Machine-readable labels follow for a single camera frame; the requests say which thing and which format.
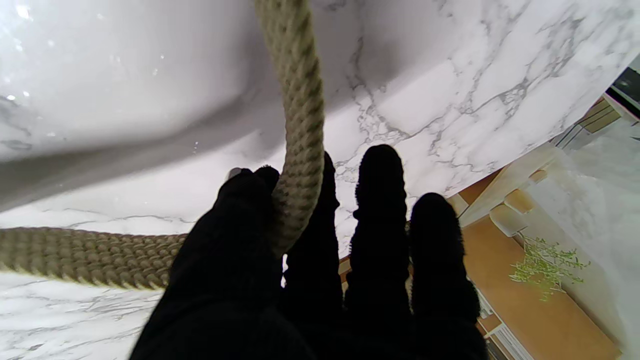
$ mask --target braided rope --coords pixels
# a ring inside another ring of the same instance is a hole
[[[273,192],[273,251],[284,254],[316,206],[324,167],[324,102],[306,0],[255,0],[278,74],[287,154]],[[125,235],[52,227],[0,229],[0,270],[112,288],[157,290],[187,234]]]

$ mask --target water droplet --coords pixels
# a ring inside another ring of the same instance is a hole
[[[15,11],[18,13],[19,17],[29,20],[29,8],[27,6],[17,5],[15,7]]]

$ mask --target gloved hand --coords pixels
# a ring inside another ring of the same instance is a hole
[[[282,259],[264,229],[273,216],[272,168],[242,169],[193,227],[131,359],[313,359],[276,310]]]
[[[456,214],[427,194],[407,235],[402,163],[386,145],[371,147],[360,165],[343,307],[335,170],[328,154],[324,162],[317,207],[287,253],[285,288],[264,236],[278,172],[240,170],[186,238],[132,358],[486,359]],[[404,287],[410,252],[413,314]]]

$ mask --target rope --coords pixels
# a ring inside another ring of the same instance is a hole
[[[273,191],[273,252],[300,237],[316,206],[324,167],[324,101],[306,0],[255,0],[285,110],[287,153]],[[53,227],[0,229],[0,270],[94,286],[157,290],[187,234],[125,235]]]

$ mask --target white marble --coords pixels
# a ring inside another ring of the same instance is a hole
[[[282,165],[283,111],[250,1],[0,10],[0,227],[183,233],[229,168]],[[366,148],[395,145],[410,204],[452,195],[579,119],[640,49],[633,1],[336,0],[312,10],[341,255]],[[0,304],[17,304],[0,315],[2,358],[123,358],[157,299],[32,281],[0,276]],[[40,316],[22,321],[32,309]],[[30,351],[32,329],[46,343]]]

